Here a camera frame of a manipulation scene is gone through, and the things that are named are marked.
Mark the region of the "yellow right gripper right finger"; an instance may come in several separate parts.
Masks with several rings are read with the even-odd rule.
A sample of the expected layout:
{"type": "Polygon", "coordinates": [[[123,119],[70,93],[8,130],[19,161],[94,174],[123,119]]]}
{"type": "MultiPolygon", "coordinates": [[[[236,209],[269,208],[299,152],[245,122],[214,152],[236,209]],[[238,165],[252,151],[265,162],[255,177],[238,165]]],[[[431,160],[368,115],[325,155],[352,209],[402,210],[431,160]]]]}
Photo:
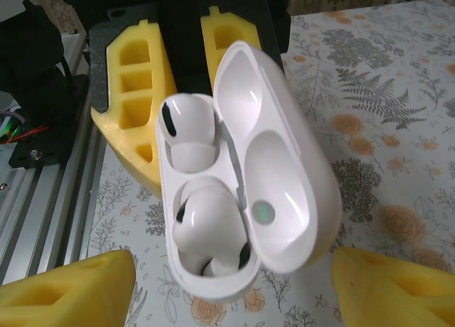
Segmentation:
{"type": "Polygon", "coordinates": [[[346,327],[455,327],[455,274],[339,247],[331,281],[346,327]]]}

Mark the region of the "white wireless earbud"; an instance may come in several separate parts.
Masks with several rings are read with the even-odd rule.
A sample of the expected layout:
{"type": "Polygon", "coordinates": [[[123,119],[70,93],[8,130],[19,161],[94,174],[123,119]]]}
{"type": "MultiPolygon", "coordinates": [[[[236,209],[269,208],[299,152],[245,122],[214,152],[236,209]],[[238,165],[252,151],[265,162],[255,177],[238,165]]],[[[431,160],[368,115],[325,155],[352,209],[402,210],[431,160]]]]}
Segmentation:
{"type": "Polygon", "coordinates": [[[233,194],[219,181],[191,181],[182,192],[172,238],[178,250],[199,257],[198,274],[224,277],[250,260],[245,224],[233,194]]]}
{"type": "Polygon", "coordinates": [[[215,113],[202,97],[178,93],[161,105],[159,126],[170,148],[172,166],[198,173],[215,162],[215,113]]]}

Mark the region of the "aluminium extrusion rail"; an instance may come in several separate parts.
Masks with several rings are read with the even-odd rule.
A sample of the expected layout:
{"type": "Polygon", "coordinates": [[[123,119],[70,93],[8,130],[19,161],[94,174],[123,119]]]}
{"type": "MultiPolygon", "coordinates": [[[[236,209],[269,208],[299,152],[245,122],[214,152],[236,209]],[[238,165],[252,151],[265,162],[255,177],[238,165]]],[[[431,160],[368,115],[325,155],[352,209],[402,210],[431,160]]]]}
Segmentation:
{"type": "Polygon", "coordinates": [[[88,256],[105,149],[91,127],[65,165],[25,172],[0,234],[0,285],[88,256]]]}

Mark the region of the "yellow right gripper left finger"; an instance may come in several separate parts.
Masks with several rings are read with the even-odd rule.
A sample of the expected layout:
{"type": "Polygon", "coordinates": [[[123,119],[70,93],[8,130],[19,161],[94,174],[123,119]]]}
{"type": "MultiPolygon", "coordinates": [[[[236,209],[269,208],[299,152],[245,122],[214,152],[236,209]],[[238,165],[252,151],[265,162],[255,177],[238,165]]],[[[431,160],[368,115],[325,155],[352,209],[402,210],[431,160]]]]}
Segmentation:
{"type": "Polygon", "coordinates": [[[115,250],[0,286],[0,327],[124,327],[136,270],[115,250]]]}

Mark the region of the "floral patterned table cover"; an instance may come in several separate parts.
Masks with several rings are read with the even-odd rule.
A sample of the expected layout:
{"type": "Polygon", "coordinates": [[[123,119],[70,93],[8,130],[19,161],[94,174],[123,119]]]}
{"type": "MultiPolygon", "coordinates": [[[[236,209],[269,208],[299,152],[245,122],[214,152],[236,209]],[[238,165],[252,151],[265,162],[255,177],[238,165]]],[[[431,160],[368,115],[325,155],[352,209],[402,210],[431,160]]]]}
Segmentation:
{"type": "MultiPolygon", "coordinates": [[[[334,247],[455,273],[455,7],[296,16],[283,64],[340,184],[334,247]]],[[[88,253],[111,250],[136,267],[125,327],[346,327],[332,252],[289,275],[261,268],[231,303],[186,291],[167,262],[161,201],[106,148],[88,253]]]]}

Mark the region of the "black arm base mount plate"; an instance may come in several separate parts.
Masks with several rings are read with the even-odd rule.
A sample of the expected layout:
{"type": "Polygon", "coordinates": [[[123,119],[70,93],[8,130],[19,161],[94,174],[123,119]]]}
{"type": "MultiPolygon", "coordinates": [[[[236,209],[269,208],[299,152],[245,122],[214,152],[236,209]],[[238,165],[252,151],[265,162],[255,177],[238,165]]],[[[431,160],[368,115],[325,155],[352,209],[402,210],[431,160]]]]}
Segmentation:
{"type": "Polygon", "coordinates": [[[19,139],[9,158],[11,168],[39,168],[68,160],[90,85],[88,75],[76,75],[74,80],[76,112],[62,122],[47,125],[42,132],[19,139]]]}

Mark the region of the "earbud charging case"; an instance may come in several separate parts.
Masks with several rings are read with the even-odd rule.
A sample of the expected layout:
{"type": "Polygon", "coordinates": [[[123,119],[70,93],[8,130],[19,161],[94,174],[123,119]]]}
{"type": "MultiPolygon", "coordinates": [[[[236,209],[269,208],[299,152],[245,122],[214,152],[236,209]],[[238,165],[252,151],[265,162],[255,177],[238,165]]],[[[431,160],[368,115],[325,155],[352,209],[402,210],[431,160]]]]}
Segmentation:
{"type": "Polygon", "coordinates": [[[265,52],[234,42],[211,95],[164,100],[156,140],[168,265],[192,295],[228,301],[261,267],[289,274],[333,244],[338,182],[265,52]]]}

